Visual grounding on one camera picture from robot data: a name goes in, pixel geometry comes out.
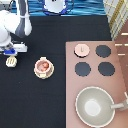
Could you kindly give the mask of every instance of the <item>black surface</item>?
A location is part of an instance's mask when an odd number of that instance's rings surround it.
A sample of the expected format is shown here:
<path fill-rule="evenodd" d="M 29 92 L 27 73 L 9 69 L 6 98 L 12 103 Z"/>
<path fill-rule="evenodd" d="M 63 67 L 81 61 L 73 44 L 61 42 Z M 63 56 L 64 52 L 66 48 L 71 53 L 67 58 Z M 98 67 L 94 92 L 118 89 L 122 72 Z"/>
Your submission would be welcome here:
<path fill-rule="evenodd" d="M 100 57 L 106 58 L 111 54 L 111 49 L 106 45 L 99 45 L 96 48 L 96 54 Z"/>
<path fill-rule="evenodd" d="M 100 63 L 98 70 L 103 76 L 112 76 L 115 73 L 115 68 L 110 62 Z"/>
<path fill-rule="evenodd" d="M 0 55 L 0 128 L 66 128 L 66 41 L 110 41 L 107 16 L 31 17 L 33 30 L 21 40 L 15 68 Z M 46 56 L 54 74 L 41 80 L 34 64 Z"/>
<path fill-rule="evenodd" d="M 78 76 L 87 76 L 89 75 L 91 68 L 86 62 L 79 62 L 75 65 L 75 72 Z"/>

